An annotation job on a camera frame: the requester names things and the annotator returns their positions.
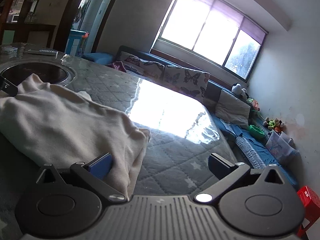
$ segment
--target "plastic bag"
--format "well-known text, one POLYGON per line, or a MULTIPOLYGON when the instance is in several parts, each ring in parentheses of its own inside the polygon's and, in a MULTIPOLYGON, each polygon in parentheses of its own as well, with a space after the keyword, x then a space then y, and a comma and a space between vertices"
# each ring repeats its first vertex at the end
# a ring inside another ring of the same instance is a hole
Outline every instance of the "plastic bag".
POLYGON ((282 138, 291 147, 293 146, 293 139, 287 136, 284 132, 281 132, 280 138, 282 138))
POLYGON ((266 148, 271 155, 276 158, 279 164, 284 166, 288 165, 289 162, 299 154, 299 151, 287 144, 275 131, 272 131, 266 143, 266 148))

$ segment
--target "red plastic stool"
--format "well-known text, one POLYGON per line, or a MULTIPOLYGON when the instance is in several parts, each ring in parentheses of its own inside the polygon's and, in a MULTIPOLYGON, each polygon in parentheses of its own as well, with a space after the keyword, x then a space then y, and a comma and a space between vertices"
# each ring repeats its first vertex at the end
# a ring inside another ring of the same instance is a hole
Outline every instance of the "red plastic stool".
POLYGON ((300 197, 306 210, 305 218, 309 221, 309 224, 305 228, 302 225, 300 226, 297 236, 302 237, 320 217, 320 199, 318 195, 308 186, 302 187, 298 191, 298 196, 300 197))

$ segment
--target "remote control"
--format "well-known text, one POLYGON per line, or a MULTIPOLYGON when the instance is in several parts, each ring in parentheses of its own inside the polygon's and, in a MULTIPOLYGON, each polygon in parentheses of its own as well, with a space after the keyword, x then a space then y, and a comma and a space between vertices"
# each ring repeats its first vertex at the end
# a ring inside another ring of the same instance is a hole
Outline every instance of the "remote control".
POLYGON ((39 49, 39 50, 29 49, 27 52, 29 54, 38 54, 38 55, 47 55, 47 56, 57 56, 58 55, 58 51, 50 50, 50 49, 39 49))

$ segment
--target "stuffed toy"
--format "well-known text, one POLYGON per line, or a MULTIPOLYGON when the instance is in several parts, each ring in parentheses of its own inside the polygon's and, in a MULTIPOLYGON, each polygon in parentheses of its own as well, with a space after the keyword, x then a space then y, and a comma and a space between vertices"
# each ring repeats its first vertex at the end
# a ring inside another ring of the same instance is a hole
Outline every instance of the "stuffed toy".
POLYGON ((241 85, 239 83, 232 86, 231 92, 236 96, 242 96, 244 101, 248 100, 249 95, 247 94, 247 90, 245 88, 241 88, 241 85))
POLYGON ((270 120, 268 117, 263 122, 263 126, 267 127, 270 131, 274 130, 277 134, 281 134, 284 122, 279 119, 270 120))
POLYGON ((250 102, 253 106, 253 108, 256 110, 256 111, 260 111, 260 107, 259 107, 259 104, 258 104, 258 101, 253 99, 253 98, 248 98, 248 102, 250 102))
POLYGON ((231 92, 234 93, 236 96, 240 96, 243 92, 241 89, 241 85, 239 83, 233 85, 231 92))

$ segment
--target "doorway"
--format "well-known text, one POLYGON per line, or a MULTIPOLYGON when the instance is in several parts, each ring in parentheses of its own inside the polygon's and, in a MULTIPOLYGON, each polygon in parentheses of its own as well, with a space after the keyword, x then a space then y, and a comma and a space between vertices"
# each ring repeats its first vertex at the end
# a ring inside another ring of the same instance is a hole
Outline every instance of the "doorway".
POLYGON ((110 0, 81 0, 70 33, 70 36, 77 35, 78 39, 69 37, 67 44, 67 48, 68 46, 73 48, 74 56, 91 53, 94 40, 109 3, 110 0))

